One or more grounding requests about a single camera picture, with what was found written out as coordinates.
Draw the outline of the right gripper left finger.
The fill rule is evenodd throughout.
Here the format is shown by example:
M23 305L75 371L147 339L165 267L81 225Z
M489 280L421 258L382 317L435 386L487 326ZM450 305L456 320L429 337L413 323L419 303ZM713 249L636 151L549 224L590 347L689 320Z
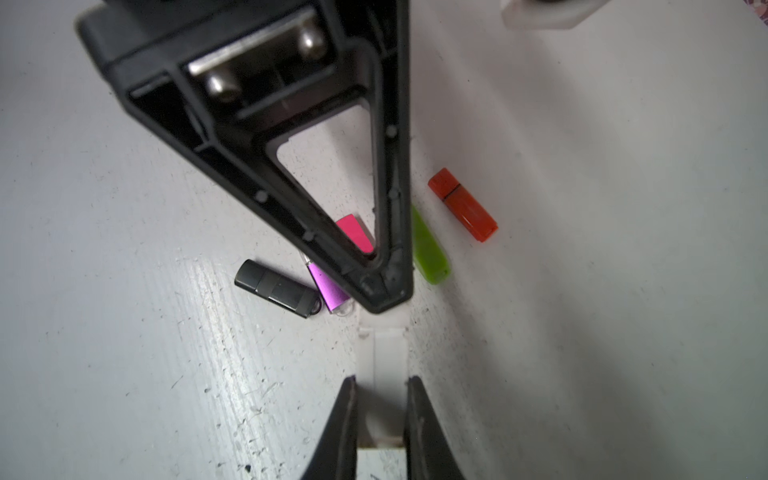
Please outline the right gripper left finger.
M301 480L352 480L357 474L359 392L345 378Z

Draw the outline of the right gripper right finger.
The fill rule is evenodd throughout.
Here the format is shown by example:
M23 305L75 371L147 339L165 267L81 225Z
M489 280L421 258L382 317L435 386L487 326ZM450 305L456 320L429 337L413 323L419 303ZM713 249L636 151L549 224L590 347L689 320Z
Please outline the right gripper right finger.
M407 383L404 443L409 479L465 479L418 376Z

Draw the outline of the red usb drive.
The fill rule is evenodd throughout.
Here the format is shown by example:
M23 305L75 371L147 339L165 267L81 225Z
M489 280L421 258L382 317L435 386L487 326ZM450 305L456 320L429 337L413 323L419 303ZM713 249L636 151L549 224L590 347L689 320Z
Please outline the red usb drive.
M497 231L496 220L447 168L433 175L428 186L475 240L485 242Z

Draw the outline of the clear white usb drive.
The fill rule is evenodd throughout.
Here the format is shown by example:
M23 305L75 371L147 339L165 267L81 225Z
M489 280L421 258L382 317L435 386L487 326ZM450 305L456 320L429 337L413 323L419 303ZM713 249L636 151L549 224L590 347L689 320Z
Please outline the clear white usb drive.
M355 377L360 395L358 446L362 449L404 445L410 320L408 303L382 314L360 312Z

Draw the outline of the green usb drive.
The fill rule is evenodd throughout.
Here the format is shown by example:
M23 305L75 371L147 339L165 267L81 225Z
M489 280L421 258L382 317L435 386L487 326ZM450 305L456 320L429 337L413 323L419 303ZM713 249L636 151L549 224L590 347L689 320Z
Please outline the green usb drive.
M412 254L416 268L431 285L451 274L450 263L419 211L411 207Z

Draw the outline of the pink usb drive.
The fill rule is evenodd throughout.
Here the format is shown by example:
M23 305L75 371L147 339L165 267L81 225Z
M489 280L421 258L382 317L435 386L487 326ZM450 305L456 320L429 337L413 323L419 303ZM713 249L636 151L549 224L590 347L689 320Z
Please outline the pink usb drive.
M356 215L346 215L337 220L336 225L361 252L366 255L374 252L375 247L368 235L367 229Z

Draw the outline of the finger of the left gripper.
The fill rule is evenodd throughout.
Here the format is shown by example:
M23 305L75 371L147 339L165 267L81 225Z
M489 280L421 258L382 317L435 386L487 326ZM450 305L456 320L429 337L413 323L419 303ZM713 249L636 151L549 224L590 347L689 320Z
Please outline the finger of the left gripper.
M405 1L106 1L74 26L131 117L380 314L413 294L409 13ZM370 254L277 156L358 105L370 122Z

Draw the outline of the purple usb drive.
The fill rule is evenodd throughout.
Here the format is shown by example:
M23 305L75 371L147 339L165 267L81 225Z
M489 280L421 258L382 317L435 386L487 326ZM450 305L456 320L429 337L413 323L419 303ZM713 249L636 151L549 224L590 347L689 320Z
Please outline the purple usb drive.
M355 310L354 300L306 254L301 256L329 313L337 317L350 316Z

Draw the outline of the black usb drive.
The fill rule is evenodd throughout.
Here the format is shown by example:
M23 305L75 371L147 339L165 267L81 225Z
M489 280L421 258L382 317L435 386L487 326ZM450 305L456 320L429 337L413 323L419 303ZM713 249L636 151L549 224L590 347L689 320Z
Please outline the black usb drive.
M302 318L316 315L323 307L317 290L253 260L240 266L234 284Z

